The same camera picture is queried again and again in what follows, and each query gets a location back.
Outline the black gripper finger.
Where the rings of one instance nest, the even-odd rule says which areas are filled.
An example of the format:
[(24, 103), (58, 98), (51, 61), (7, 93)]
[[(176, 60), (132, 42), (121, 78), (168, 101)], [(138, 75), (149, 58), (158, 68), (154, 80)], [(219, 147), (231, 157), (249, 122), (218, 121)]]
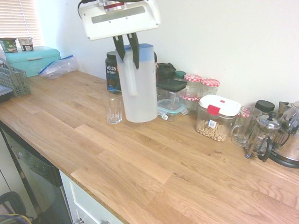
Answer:
[(125, 53), (126, 53), (125, 49), (124, 49), (123, 37), (122, 37), (122, 35), (114, 36), (113, 40), (114, 40), (114, 45), (115, 45), (116, 51), (117, 51), (118, 55), (120, 56), (121, 60), (123, 61)]
[(136, 69), (139, 69), (139, 58), (140, 58), (140, 50), (139, 50), (139, 41), (136, 33), (127, 34), (131, 49), (133, 51), (133, 61)]

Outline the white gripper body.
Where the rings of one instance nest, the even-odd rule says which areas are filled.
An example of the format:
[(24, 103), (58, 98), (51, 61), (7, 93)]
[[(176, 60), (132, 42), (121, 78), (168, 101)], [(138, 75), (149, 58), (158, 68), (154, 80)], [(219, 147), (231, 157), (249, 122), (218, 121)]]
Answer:
[(90, 40), (136, 33), (157, 28), (161, 17), (155, 0), (119, 2), (98, 0), (81, 7), (87, 37)]

